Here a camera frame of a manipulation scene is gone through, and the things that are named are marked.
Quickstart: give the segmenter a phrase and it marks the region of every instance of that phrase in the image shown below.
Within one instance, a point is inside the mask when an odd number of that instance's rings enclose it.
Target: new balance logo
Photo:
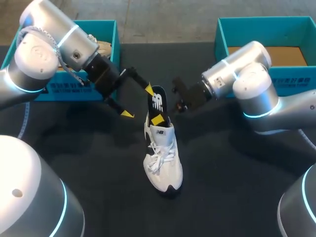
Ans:
[[[160,110],[161,112],[163,112],[161,95],[154,93],[154,96],[153,96],[153,107],[155,109]]]

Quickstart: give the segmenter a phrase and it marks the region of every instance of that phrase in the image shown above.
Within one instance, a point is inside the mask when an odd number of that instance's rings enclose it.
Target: cardboard box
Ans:
[[[119,67],[119,34],[116,21],[74,21],[87,34],[92,34],[97,40],[112,44],[111,61]],[[6,67],[16,50],[17,34],[10,46],[1,68]],[[78,75],[86,78],[86,72],[80,71]],[[45,90],[35,101],[101,101],[103,98],[93,84],[91,87],[82,87],[80,83],[65,71],[57,71]]]
[[[271,56],[269,74],[280,96],[316,88],[316,25],[311,17],[219,18],[216,60],[253,40],[262,43]]]

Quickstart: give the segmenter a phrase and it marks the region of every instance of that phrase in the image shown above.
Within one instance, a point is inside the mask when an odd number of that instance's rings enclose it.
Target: teal box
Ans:
[[[97,40],[106,41],[112,44],[111,61],[119,67],[119,33],[116,21],[74,21],[87,34],[92,34]],[[15,36],[9,51],[4,59],[1,68],[6,67],[16,50]],[[86,72],[80,71],[77,73],[82,79],[86,78]],[[101,101],[103,98],[100,93],[94,90],[94,85],[91,87],[82,87],[80,83],[65,71],[58,71],[49,84],[46,90],[35,101]]]
[[[215,57],[229,55],[228,47],[256,40],[265,47],[299,47],[307,66],[271,67],[269,74],[278,95],[287,96],[316,88],[316,25],[309,16],[219,18]]]

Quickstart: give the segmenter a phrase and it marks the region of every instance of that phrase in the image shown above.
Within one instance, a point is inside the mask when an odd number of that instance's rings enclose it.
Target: shoe tongue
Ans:
[[[152,137],[157,146],[169,146],[174,137],[174,127],[159,127],[150,125]]]

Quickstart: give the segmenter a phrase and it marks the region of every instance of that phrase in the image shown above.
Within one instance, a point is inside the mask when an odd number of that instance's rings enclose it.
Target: brown cardboard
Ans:
[[[228,47],[229,54],[240,47]],[[272,66],[307,66],[299,47],[266,47],[271,56]]]

